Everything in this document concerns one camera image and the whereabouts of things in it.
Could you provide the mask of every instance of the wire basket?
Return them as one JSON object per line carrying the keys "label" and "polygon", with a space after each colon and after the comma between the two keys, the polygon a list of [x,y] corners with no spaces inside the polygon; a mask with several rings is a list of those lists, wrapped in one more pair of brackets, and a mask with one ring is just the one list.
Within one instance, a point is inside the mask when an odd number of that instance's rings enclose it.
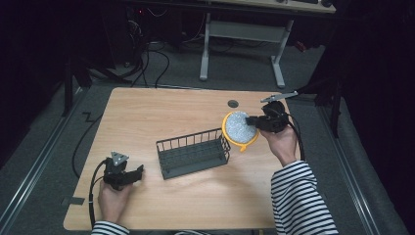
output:
{"label": "wire basket", "polygon": [[226,165],[231,147],[221,128],[156,142],[164,179]]}

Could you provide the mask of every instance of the human hand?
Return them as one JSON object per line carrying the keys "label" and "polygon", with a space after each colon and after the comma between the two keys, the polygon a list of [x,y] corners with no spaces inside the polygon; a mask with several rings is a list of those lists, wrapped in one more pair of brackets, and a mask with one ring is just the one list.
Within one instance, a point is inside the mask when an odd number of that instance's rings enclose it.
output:
{"label": "human hand", "polygon": [[273,133],[261,130],[260,134],[268,141],[269,149],[282,166],[295,162],[297,136],[294,130],[287,125],[283,131]]}
{"label": "human hand", "polygon": [[128,202],[132,184],[125,185],[121,191],[113,189],[110,184],[101,180],[100,195],[98,202],[101,208],[103,220],[118,223]]}

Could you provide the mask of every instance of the yellow strainer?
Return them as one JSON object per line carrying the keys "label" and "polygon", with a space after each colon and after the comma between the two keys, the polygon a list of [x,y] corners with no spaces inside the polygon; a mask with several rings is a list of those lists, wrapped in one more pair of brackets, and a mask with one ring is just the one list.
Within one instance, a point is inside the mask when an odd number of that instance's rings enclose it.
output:
{"label": "yellow strainer", "polygon": [[248,114],[236,111],[231,112],[223,119],[222,133],[225,138],[232,144],[241,147],[241,152],[247,149],[247,146],[255,142],[259,130],[253,125],[247,125],[245,118]]}

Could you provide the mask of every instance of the striped sleeve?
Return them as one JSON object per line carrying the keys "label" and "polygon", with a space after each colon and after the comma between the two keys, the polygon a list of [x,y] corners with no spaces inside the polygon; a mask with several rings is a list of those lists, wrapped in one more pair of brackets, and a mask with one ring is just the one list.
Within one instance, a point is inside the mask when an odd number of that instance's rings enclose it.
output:
{"label": "striped sleeve", "polygon": [[119,226],[118,224],[107,222],[107,221],[97,221],[94,224],[92,229],[92,235],[126,235],[129,234],[128,229]]}
{"label": "striped sleeve", "polygon": [[278,234],[339,234],[309,165],[297,161],[274,173],[271,198]]}

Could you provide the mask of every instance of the person's arm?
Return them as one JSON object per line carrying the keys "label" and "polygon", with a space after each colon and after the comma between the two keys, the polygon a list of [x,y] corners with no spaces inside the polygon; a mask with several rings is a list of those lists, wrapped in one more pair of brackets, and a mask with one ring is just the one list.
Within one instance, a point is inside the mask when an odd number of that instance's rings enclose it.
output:
{"label": "person's arm", "polygon": [[118,225],[128,201],[132,184],[126,185],[121,191],[113,189],[110,184],[101,181],[98,198],[103,220],[97,221],[92,229],[92,235],[125,235],[129,234],[127,228]]}
{"label": "person's arm", "polygon": [[338,234],[327,206],[316,190],[307,163],[297,161],[297,136],[288,126],[279,133],[261,131],[282,169],[271,179],[272,207],[278,234]]}

